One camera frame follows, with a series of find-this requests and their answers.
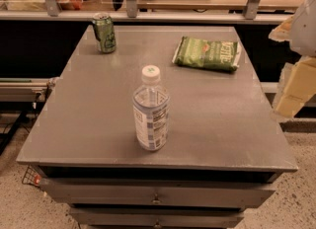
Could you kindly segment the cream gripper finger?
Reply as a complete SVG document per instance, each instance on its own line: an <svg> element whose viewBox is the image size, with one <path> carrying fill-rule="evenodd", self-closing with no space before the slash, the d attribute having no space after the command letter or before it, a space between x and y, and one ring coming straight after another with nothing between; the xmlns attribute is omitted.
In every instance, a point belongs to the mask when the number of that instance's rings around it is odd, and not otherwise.
<svg viewBox="0 0 316 229"><path fill-rule="evenodd" d="M285 63L273 100L275 115L293 118L316 95L316 58L302 56L295 64Z"/></svg>
<svg viewBox="0 0 316 229"><path fill-rule="evenodd" d="M293 17L290 16L286 20L284 20L280 25L276 28L272 29L269 33L269 39L282 42L290 40L290 30L292 25Z"/></svg>

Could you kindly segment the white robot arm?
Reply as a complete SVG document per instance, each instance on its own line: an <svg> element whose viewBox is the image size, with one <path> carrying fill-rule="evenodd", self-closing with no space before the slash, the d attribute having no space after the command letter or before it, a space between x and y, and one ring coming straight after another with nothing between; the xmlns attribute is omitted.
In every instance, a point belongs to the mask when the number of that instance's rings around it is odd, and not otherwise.
<svg viewBox="0 0 316 229"><path fill-rule="evenodd" d="M300 55L295 64L284 65L273 102L276 114L292 118L316 95L316 0L305 0L270 32L269 39L288 41Z"/></svg>

